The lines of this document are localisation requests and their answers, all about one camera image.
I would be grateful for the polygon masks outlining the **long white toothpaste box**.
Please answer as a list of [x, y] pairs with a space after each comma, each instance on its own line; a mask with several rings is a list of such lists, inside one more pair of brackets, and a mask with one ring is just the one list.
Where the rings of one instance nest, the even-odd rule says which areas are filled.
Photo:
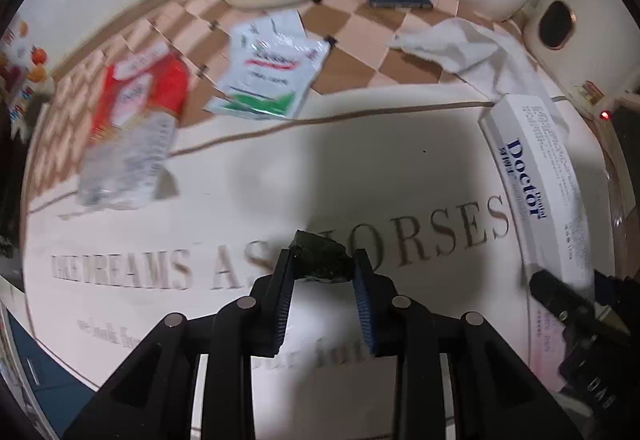
[[525, 278], [546, 270], [591, 300], [587, 212], [560, 112], [551, 100], [509, 94], [484, 114], [480, 127], [509, 200]]

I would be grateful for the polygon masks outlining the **small red green wrapper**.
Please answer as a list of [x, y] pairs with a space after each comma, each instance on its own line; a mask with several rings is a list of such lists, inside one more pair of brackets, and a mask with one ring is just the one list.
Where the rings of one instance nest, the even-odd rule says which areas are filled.
[[297, 231], [291, 243], [295, 279], [337, 284], [354, 278], [354, 261], [346, 248], [324, 236]]

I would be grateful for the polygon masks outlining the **red clear snack bag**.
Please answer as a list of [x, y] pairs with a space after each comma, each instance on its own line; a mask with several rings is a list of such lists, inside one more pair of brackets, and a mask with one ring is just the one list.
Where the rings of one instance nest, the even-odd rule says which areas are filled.
[[137, 209], [154, 199], [190, 71], [164, 41], [107, 68], [80, 168], [78, 203]]

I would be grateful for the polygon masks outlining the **white tissue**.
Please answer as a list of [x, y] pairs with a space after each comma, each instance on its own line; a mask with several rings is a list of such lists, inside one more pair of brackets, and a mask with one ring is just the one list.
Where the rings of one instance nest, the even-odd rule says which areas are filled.
[[570, 132], [525, 51], [508, 34], [456, 17], [425, 30], [398, 34], [388, 46], [434, 62], [491, 102], [512, 94], [539, 97], [558, 128], [564, 134]]

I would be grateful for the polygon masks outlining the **green white sachet packet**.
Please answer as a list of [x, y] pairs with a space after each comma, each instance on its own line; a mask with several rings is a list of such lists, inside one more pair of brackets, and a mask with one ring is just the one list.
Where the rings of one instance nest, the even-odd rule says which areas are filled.
[[279, 10], [230, 30], [229, 68], [221, 96], [204, 109], [248, 119], [293, 119], [332, 45], [308, 36], [297, 10]]

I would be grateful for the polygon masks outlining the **blue cabinet doors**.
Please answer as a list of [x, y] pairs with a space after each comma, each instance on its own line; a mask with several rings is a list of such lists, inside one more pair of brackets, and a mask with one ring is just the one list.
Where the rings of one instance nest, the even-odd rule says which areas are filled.
[[81, 423], [86, 405], [96, 394], [87, 382], [60, 362], [1, 304], [1, 345], [8, 348], [9, 365], [17, 378], [17, 390], [46, 438], [99, 439], [100, 430]]

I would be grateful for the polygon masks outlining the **checkered table cloth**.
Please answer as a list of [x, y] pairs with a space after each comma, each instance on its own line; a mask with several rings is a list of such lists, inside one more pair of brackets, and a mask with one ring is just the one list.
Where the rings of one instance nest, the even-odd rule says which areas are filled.
[[[215, 312], [245, 295], [298, 230], [366, 249], [434, 312], [485, 314], [528, 351], [527, 298], [512, 215], [480, 131], [488, 102], [453, 74], [388, 47], [450, 17], [374, 10], [366, 0], [299, 7], [336, 47], [294, 120], [215, 116], [205, 104], [229, 64], [224, 0], [170, 0], [58, 76], [28, 174], [25, 309], [36, 342], [89, 387], [165, 314]], [[157, 197], [134, 210], [78, 204], [82, 156], [107, 67], [158, 43], [190, 70], [190, 92]]]

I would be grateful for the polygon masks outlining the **white pink electric kettle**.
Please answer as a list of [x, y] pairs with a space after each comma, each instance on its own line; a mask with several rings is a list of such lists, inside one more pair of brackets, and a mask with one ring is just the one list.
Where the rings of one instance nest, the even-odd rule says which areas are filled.
[[538, 0], [524, 39], [588, 118], [639, 84], [639, 26], [625, 0]]

